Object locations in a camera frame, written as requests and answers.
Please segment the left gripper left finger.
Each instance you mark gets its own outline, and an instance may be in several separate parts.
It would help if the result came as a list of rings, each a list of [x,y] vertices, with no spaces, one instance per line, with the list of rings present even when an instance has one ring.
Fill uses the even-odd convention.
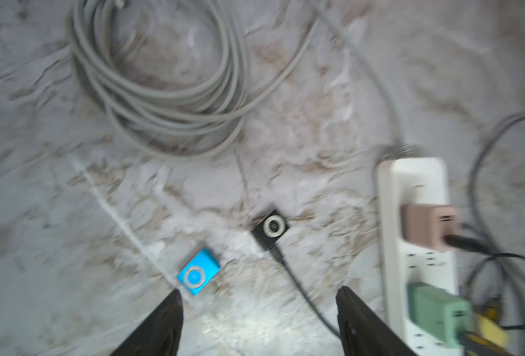
[[[173,290],[111,356],[177,355],[184,321],[182,296]]]

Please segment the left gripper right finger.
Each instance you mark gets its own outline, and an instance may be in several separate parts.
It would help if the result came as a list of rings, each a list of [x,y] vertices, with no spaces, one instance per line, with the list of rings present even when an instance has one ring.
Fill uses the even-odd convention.
[[[336,294],[345,356],[415,356],[415,353],[347,286]]]

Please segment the blue mp3 player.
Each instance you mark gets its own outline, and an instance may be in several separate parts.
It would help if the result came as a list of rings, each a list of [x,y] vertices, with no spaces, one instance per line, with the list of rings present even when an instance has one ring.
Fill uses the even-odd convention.
[[[209,249],[201,249],[177,275],[191,295],[198,295],[219,273],[221,265]]]

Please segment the green USB charger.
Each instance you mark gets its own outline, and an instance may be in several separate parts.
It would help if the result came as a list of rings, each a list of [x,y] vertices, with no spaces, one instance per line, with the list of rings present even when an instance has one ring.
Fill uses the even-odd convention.
[[[410,283],[407,294],[411,321],[445,347],[461,348],[458,335],[474,332],[473,310],[464,298],[422,282]]]

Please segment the pink USB charger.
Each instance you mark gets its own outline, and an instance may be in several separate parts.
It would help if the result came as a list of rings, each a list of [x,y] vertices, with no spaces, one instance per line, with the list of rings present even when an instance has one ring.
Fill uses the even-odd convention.
[[[459,235],[459,209],[451,205],[406,204],[401,207],[403,238],[413,245],[437,252],[454,251],[445,237]]]

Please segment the white power strip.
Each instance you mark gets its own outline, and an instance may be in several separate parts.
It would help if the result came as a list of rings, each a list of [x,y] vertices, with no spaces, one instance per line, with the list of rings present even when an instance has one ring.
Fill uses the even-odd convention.
[[[386,323],[417,355],[462,355],[462,349],[420,329],[409,317],[406,287],[423,282],[458,294],[455,254],[434,252],[403,238],[401,207],[409,203],[450,202],[446,165],[440,158],[387,160],[376,168],[378,216],[386,300]]]

